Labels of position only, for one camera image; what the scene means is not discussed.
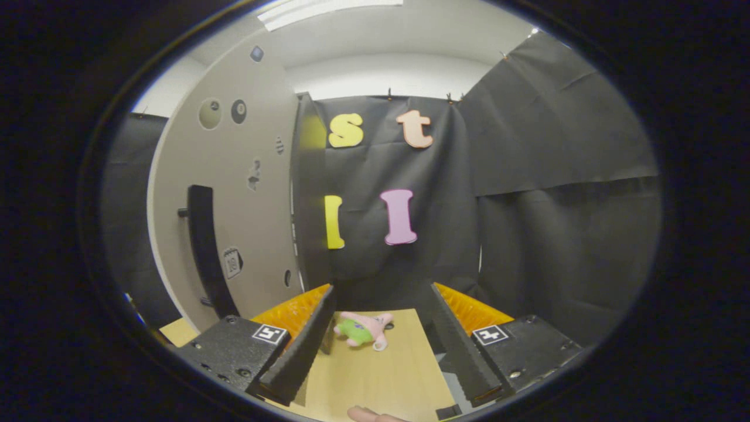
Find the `pink foam letter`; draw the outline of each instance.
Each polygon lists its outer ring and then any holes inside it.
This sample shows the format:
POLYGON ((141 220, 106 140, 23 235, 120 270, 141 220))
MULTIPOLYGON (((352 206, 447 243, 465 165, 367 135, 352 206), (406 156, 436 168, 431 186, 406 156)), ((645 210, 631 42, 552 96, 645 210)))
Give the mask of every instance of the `pink foam letter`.
POLYGON ((389 245, 401 245, 412 243, 417 240, 417 234, 412 231, 409 219, 409 199, 414 194, 406 189, 395 189, 380 194, 380 199, 385 201, 388 207, 388 236, 385 243, 389 245))
POLYGON ((422 126, 430 124, 429 117, 423 117, 419 110, 408 111, 396 118, 403 124, 403 140, 415 148, 427 148, 432 145, 432 136, 425 136, 422 126))

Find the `patrick star plush toy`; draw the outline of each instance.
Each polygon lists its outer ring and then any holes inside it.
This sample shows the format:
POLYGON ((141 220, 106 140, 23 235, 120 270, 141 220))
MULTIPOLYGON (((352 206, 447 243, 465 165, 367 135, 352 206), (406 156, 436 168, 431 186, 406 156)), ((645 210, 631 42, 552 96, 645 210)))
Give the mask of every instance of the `patrick star plush toy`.
POLYGON ((373 349, 383 351, 388 347, 384 333, 386 325, 393 321, 393 314, 385 313, 376 317, 357 315, 353 312, 342 312, 341 322, 333 328, 337 335, 349 337, 346 343, 352 347, 375 341, 373 349))

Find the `wooden board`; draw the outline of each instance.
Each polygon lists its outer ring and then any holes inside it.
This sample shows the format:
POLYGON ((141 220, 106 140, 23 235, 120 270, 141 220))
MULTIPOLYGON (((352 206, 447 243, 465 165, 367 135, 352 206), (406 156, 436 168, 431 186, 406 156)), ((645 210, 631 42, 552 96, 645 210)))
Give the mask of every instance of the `wooden board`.
POLYGON ((354 405, 414 422, 437 421, 435 411, 455 401, 422 323, 414 309, 389 312, 394 315, 394 328, 385 332, 386 350, 375 351, 371 345, 350 348, 343 339, 336 339, 330 355, 318 352, 288 408, 269 403, 330 422, 351 422, 347 409, 354 405))
POLYGON ((299 100, 269 45, 270 34, 256 23, 182 99, 159 139, 148 178, 154 262, 175 307, 201 333, 219 318, 200 301, 208 295, 190 245, 190 217, 177 214, 187 206, 191 185, 214 189, 216 253, 239 316, 252 318, 303 291, 290 191, 299 100), (256 48, 265 51, 259 62, 251 58, 256 48), (238 267, 224 257, 237 256, 229 253, 234 249, 243 263, 238 267))
POLYGON ((192 339, 198 337, 195 331, 185 318, 180 318, 159 329, 161 333, 177 347, 186 345, 192 339))

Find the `ceiling light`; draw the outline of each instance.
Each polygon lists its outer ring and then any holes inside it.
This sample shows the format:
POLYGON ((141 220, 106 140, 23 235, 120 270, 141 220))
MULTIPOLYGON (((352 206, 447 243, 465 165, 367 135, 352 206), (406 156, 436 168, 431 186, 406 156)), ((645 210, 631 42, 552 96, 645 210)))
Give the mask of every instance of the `ceiling light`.
POLYGON ((366 6, 401 6, 404 0, 289 0, 258 15, 265 28, 274 31, 289 24, 344 9, 366 6))

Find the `black door handle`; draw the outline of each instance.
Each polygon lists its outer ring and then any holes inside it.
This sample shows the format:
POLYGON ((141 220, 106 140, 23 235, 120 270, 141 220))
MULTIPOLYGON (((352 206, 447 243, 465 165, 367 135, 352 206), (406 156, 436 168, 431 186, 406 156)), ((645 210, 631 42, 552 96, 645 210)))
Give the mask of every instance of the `black door handle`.
POLYGON ((187 192, 188 208, 187 210, 181 209, 178 214, 187 216, 190 247, 193 249, 193 259, 198 269, 200 282, 219 318, 239 315, 224 273, 221 271, 221 262, 216 247, 214 189, 208 186, 191 185, 187 188, 187 192))

